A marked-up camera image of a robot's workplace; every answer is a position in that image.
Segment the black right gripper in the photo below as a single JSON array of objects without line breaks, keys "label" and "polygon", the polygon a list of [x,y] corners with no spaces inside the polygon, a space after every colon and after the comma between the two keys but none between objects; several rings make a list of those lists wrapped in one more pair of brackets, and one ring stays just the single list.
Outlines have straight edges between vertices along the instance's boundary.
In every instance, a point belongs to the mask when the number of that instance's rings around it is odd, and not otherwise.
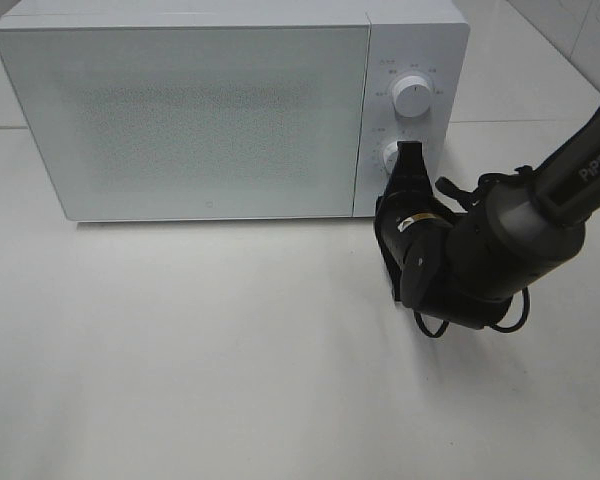
[{"label": "black right gripper", "polygon": [[399,141],[397,147],[389,182],[376,201],[373,227],[393,300],[400,302],[401,276],[409,248],[429,224],[451,228],[455,214],[433,194],[422,143]]}]

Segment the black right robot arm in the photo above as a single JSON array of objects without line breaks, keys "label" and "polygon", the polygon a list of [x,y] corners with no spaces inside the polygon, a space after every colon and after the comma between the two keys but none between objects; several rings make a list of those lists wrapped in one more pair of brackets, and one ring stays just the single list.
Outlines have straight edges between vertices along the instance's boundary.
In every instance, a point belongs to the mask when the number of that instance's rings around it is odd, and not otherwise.
[{"label": "black right robot arm", "polygon": [[486,173],[471,191],[431,180],[423,148],[397,145],[374,234],[396,302],[417,323],[505,332],[515,295],[576,256],[600,209],[600,106],[540,166]]}]

